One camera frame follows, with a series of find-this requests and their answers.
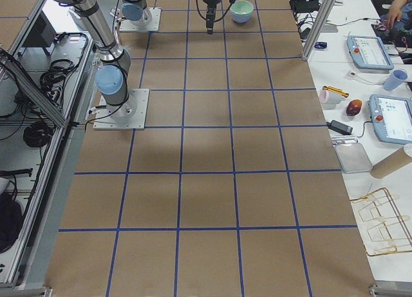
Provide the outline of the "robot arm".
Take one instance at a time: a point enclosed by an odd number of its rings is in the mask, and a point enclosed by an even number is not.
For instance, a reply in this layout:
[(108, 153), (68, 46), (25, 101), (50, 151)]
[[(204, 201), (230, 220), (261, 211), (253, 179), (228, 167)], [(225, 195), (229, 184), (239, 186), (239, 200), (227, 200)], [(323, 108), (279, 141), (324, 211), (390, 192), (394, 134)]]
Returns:
[(121, 12), (127, 20), (135, 25), (147, 24), (152, 20), (146, 0), (122, 0)]
[[(118, 122), (130, 119), (136, 111), (137, 103), (131, 98), (127, 87), (127, 76), (131, 57), (120, 44), (117, 33), (111, 29), (97, 0), (54, 0), (61, 6), (74, 7), (86, 30), (97, 46), (103, 67), (97, 70), (95, 83), (101, 92), (108, 115)], [(144, 18), (145, 0), (123, 0), (122, 15), (129, 21)]]

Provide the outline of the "person hand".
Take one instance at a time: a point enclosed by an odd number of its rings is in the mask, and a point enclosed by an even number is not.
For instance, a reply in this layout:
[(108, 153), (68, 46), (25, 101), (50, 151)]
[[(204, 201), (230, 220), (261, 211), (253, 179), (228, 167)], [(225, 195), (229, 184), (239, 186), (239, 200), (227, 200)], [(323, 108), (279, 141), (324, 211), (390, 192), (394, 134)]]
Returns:
[(389, 8), (387, 17), (386, 17), (387, 29), (393, 28), (395, 23), (400, 22), (402, 18), (402, 7), (403, 5), (401, 5), (400, 7), (395, 6), (395, 3), (391, 5), (391, 7)]

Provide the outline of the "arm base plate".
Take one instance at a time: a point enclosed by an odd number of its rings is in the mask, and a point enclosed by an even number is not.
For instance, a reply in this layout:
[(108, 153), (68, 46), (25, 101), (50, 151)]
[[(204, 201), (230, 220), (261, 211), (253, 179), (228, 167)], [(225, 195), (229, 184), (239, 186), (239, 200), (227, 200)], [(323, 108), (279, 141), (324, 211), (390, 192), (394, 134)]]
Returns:
[(144, 10), (123, 8), (123, 18), (120, 23), (120, 32), (157, 32), (160, 26), (162, 9), (147, 7)]
[(97, 121), (93, 123), (95, 130), (127, 130), (145, 128), (149, 89), (128, 90), (129, 99), (119, 110), (108, 106), (97, 111)]

